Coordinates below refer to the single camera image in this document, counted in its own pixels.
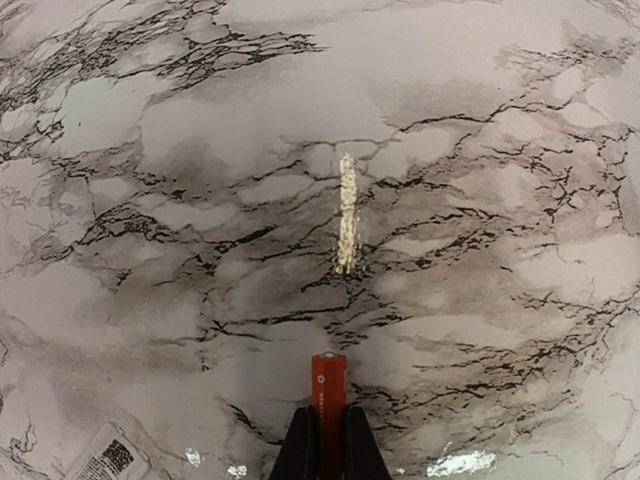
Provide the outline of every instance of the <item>marble surface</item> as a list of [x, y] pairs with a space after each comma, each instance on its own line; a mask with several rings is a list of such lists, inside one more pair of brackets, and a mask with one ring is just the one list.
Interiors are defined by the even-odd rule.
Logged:
[[640, 478], [639, 77], [635, 0], [0, 0], [0, 478], [265, 478], [326, 350], [394, 477]]

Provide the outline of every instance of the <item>sticker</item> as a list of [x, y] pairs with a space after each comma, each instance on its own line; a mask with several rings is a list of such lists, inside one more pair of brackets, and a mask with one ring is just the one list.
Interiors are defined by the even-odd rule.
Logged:
[[64, 480], [140, 480], [150, 468], [149, 458], [125, 438], [122, 429], [107, 423]]

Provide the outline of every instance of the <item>barcode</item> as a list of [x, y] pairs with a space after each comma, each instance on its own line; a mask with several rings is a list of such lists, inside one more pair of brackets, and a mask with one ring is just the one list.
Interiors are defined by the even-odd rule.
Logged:
[[117, 440], [113, 440], [99, 458], [90, 457], [77, 480], [113, 480], [129, 465], [133, 456]]
[[133, 463], [133, 455], [117, 440], [111, 442], [111, 445], [102, 454], [102, 458], [113, 465], [116, 475]]

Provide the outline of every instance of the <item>beige crumbly material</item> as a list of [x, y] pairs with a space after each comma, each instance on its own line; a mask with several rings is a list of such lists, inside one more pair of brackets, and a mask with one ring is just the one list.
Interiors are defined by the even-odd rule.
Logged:
[[338, 261], [336, 272], [351, 273], [356, 266], [357, 234], [356, 234], [356, 167], [353, 157], [345, 154], [340, 159], [340, 240], [338, 242]]

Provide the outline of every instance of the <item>red cylindrical object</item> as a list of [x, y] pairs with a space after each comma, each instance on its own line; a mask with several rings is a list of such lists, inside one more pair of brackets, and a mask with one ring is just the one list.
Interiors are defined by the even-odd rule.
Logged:
[[347, 407], [347, 357], [334, 353], [314, 355], [313, 407], [318, 416], [319, 480], [342, 476], [342, 418]]

